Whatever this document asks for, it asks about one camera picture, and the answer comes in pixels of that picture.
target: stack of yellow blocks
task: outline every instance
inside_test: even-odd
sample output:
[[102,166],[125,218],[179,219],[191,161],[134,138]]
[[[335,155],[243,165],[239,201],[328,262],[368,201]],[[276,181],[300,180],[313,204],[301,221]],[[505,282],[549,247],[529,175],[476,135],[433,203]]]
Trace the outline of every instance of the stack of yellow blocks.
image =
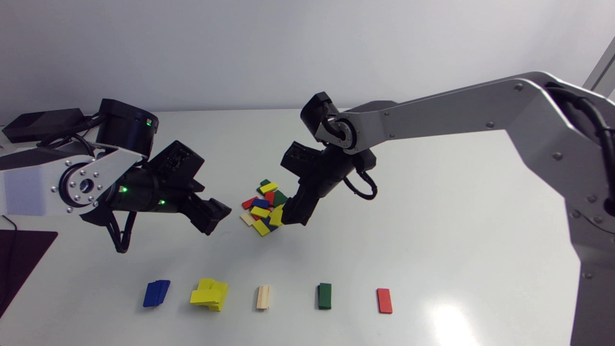
[[190,295],[190,304],[205,305],[209,310],[222,311],[229,285],[219,283],[211,278],[199,280],[196,291]]

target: white wall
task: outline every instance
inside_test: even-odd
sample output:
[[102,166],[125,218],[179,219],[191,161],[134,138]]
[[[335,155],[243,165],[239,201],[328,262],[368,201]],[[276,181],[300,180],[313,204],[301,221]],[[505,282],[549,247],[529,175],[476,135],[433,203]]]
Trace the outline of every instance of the white wall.
[[339,107],[529,70],[582,84],[615,2],[5,0],[0,122],[20,113]]

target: pile of colored blocks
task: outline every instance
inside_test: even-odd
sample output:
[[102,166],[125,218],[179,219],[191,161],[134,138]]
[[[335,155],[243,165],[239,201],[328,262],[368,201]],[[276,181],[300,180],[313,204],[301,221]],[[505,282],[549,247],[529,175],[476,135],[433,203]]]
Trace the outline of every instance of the pile of colored blocks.
[[282,208],[288,200],[276,183],[267,179],[263,180],[257,188],[257,192],[263,195],[250,198],[241,204],[244,209],[249,209],[241,215],[246,225],[253,226],[261,236],[266,236],[282,225]]
[[196,291],[190,295],[190,304],[205,305],[209,310],[222,311],[229,285],[211,278],[202,278]]

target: stack of blue blocks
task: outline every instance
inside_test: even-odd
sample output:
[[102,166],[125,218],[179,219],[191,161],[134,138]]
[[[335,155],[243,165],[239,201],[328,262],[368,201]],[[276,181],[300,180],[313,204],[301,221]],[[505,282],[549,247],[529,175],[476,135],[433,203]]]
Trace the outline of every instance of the stack of blue blocks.
[[167,295],[169,285],[171,285],[169,280],[156,280],[153,283],[148,283],[143,307],[156,307],[162,304],[164,297]]

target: yellow block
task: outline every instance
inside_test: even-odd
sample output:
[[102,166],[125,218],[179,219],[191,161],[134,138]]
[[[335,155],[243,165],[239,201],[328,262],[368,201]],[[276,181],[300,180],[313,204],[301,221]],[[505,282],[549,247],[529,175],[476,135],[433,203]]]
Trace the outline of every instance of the yellow block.
[[261,207],[253,207],[250,212],[252,213],[252,215],[264,217],[265,219],[267,218],[267,216],[269,216],[270,213],[269,210],[263,209]]
[[223,294],[227,293],[229,290],[229,284],[227,283],[220,283],[220,282],[214,282],[212,289],[216,289],[217,291],[222,292]]
[[269,183],[267,185],[263,185],[261,187],[259,187],[258,189],[261,190],[262,193],[267,193],[269,191],[273,191],[277,188],[277,184],[276,183]]
[[217,304],[209,304],[209,305],[207,305],[207,308],[209,310],[212,310],[212,311],[220,312],[220,311],[222,311],[222,308],[224,307],[224,301],[226,300],[226,294],[229,291],[229,285],[226,284],[226,283],[218,283],[218,282],[214,283],[213,285],[214,285],[214,287],[220,288],[220,289],[223,290],[222,291],[222,296],[220,297],[220,302],[219,303],[217,303]]
[[222,299],[222,292],[218,289],[201,289],[193,291],[190,295],[190,304],[210,305],[219,304]]
[[252,217],[252,215],[250,215],[249,212],[244,212],[243,214],[241,214],[240,217],[245,222],[245,224],[248,225],[248,227],[252,226],[252,224],[256,222],[256,220]]
[[201,289],[210,289],[215,281],[211,278],[202,278],[199,280],[199,285],[196,288],[197,290]]
[[277,206],[273,211],[269,214],[271,220],[269,220],[269,224],[275,227],[282,226],[282,205]]
[[265,225],[262,220],[256,221],[252,226],[254,226],[258,234],[261,236],[266,236],[271,233],[267,225]]

